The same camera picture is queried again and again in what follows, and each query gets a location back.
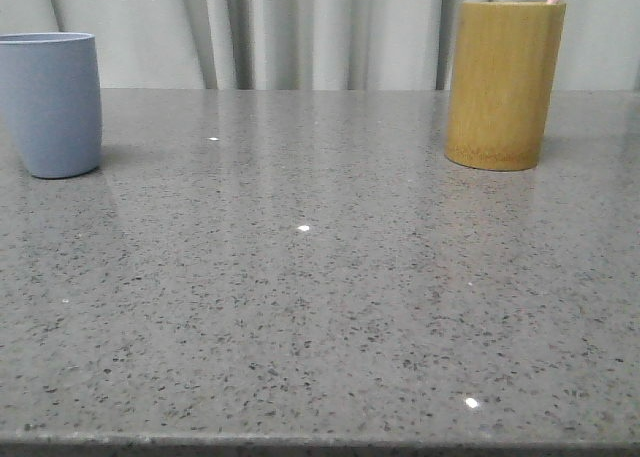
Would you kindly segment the blue plastic cup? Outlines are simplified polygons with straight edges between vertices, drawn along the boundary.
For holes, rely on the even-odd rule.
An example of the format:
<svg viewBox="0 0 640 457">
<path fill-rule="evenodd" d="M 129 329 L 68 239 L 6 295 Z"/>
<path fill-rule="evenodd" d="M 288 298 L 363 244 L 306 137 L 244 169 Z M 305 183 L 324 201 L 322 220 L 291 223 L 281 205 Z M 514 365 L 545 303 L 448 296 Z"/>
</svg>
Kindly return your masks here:
<svg viewBox="0 0 640 457">
<path fill-rule="evenodd" d="M 1 118 L 27 171 L 42 179 L 101 162 L 102 107 L 95 36 L 1 36 Z"/>
</svg>

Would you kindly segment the grey curtain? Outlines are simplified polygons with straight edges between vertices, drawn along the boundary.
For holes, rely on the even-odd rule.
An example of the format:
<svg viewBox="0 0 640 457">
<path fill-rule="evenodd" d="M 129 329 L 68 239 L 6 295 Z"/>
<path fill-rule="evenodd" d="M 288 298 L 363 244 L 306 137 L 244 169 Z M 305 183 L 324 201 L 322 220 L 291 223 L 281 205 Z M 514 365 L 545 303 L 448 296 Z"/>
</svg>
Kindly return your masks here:
<svg viewBox="0 0 640 457">
<path fill-rule="evenodd" d="M 106 88 L 444 90 L 485 1 L 544 0 L 1 0 L 1 30 L 93 34 Z"/>
</svg>

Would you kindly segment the bamboo cylinder holder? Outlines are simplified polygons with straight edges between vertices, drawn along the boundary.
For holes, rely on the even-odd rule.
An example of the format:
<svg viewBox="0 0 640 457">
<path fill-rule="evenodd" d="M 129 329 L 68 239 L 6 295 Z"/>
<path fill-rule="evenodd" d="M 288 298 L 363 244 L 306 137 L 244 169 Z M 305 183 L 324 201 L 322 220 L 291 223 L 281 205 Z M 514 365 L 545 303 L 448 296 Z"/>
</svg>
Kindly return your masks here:
<svg viewBox="0 0 640 457">
<path fill-rule="evenodd" d="M 451 81 L 446 157 L 483 170 L 537 166 L 566 6 L 464 2 Z"/>
</svg>

